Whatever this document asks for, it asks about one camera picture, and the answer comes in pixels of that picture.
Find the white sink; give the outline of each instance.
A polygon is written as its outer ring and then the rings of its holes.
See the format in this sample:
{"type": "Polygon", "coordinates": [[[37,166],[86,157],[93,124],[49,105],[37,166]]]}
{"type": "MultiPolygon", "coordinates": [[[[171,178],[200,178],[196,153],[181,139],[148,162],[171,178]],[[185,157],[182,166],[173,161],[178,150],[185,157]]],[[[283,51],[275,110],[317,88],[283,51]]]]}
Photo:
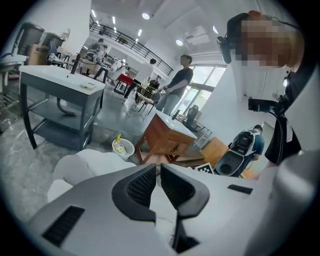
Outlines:
{"type": "Polygon", "coordinates": [[[50,66],[21,66],[19,68],[19,71],[22,73],[26,73],[35,77],[38,77],[40,79],[48,80],[53,83],[68,87],[70,89],[73,89],[75,91],[84,93],[86,95],[91,95],[97,91],[103,90],[106,85],[102,82],[99,82],[97,80],[94,80],[90,77],[75,73],[71,74],[71,71],[50,65],[50,66]],[[80,87],[80,85],[95,85],[95,88],[92,90],[88,90],[85,88],[80,87]]]}
{"type": "Polygon", "coordinates": [[[197,136],[195,136],[188,128],[186,128],[181,122],[177,120],[172,120],[172,118],[165,113],[157,110],[155,112],[161,119],[162,121],[168,126],[170,129],[177,131],[179,133],[188,135],[191,138],[197,139],[197,136]]]}

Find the round ceiling light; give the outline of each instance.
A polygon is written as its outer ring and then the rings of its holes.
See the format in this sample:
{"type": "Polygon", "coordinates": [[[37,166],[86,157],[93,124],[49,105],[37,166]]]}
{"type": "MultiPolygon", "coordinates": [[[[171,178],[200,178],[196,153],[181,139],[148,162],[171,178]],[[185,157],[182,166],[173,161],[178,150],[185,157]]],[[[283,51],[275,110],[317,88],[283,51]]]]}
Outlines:
{"type": "Polygon", "coordinates": [[[181,40],[175,41],[178,46],[182,46],[184,43],[181,40]]]}
{"type": "Polygon", "coordinates": [[[219,33],[218,33],[218,30],[216,29],[215,26],[213,26],[213,31],[214,31],[214,33],[216,33],[216,34],[219,34],[219,33]]]}
{"type": "Polygon", "coordinates": [[[145,20],[149,20],[150,19],[150,16],[148,13],[142,13],[142,18],[144,18],[145,20]]]}

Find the black faucet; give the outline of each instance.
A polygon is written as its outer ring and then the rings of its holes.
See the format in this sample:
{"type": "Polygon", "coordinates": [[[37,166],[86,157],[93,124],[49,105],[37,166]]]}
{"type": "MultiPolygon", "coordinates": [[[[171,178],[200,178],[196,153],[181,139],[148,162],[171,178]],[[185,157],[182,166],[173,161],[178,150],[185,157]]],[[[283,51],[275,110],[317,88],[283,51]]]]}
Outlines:
{"type": "Polygon", "coordinates": [[[81,58],[80,54],[77,53],[77,54],[76,54],[75,61],[74,61],[74,63],[73,63],[73,67],[72,67],[72,69],[71,69],[71,74],[74,74],[74,73],[76,72],[76,69],[77,69],[78,64],[79,64],[79,62],[80,62],[80,58],[81,58]]]}

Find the white trash bin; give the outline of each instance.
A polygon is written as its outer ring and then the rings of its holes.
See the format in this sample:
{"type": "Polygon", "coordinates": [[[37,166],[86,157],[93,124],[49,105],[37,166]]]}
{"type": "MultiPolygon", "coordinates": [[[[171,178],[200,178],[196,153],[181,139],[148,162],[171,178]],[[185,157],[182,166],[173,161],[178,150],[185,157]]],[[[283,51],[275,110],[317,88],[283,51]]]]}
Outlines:
{"type": "Polygon", "coordinates": [[[135,146],[127,139],[120,138],[119,140],[120,143],[124,146],[126,154],[120,154],[118,151],[116,151],[114,146],[116,140],[112,142],[112,152],[116,153],[119,157],[126,161],[130,156],[134,154],[135,146]]]}

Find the black camera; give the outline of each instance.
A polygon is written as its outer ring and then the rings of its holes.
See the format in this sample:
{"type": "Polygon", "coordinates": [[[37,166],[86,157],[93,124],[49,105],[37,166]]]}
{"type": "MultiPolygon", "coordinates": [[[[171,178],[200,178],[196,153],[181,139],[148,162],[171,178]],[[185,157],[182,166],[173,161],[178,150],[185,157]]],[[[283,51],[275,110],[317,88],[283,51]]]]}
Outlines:
{"type": "Polygon", "coordinates": [[[277,117],[280,117],[289,108],[289,102],[289,97],[286,94],[280,95],[278,101],[249,98],[248,109],[265,113],[273,111],[277,117]]]}

